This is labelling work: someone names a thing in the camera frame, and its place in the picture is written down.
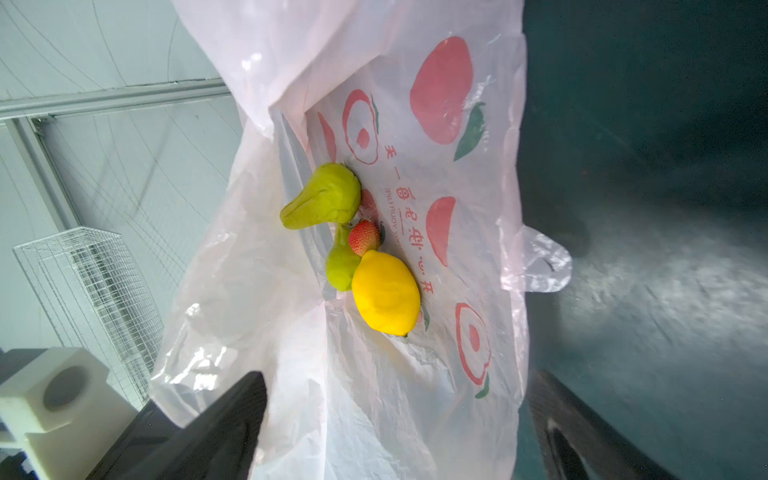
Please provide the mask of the green pear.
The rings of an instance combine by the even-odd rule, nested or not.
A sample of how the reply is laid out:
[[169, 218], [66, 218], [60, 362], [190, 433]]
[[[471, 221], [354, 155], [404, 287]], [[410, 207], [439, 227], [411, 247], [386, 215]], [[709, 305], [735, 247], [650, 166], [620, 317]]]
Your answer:
[[326, 260], [327, 280], [339, 292], [352, 289], [352, 280], [361, 261], [361, 257], [349, 245], [350, 231], [351, 229], [347, 225], [337, 226], [334, 244]]
[[321, 165], [300, 194], [281, 210], [280, 220], [289, 230], [349, 223], [358, 212], [361, 191], [360, 181], [345, 165]]

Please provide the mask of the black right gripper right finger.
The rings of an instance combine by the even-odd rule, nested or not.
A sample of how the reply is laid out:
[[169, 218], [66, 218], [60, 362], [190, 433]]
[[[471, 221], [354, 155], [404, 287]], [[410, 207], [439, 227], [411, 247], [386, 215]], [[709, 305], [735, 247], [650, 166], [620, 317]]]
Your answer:
[[550, 479], [672, 479], [548, 371], [529, 380], [527, 398]]

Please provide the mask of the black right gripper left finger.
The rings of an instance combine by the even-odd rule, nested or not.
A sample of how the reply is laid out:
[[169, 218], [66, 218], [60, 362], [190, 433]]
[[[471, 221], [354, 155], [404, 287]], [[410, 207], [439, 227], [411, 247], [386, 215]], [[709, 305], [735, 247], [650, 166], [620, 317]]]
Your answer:
[[249, 372], [188, 426], [149, 402], [90, 479], [246, 479], [268, 403], [265, 379]]

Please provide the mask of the red strawberry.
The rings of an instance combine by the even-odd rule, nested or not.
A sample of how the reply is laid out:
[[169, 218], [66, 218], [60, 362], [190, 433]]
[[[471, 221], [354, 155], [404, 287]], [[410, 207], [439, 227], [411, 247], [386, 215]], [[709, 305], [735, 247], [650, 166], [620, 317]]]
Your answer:
[[381, 234], [378, 226], [371, 220], [361, 220], [349, 232], [348, 244], [358, 256], [368, 251], [378, 250], [381, 246]]

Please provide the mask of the yellow lemon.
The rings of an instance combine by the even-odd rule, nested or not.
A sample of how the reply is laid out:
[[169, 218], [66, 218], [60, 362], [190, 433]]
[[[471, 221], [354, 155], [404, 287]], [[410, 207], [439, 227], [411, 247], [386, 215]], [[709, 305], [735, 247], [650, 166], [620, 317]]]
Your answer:
[[376, 250], [366, 252], [354, 273], [352, 293], [371, 329], [400, 337], [414, 329], [421, 308], [420, 291], [409, 268], [397, 257]]

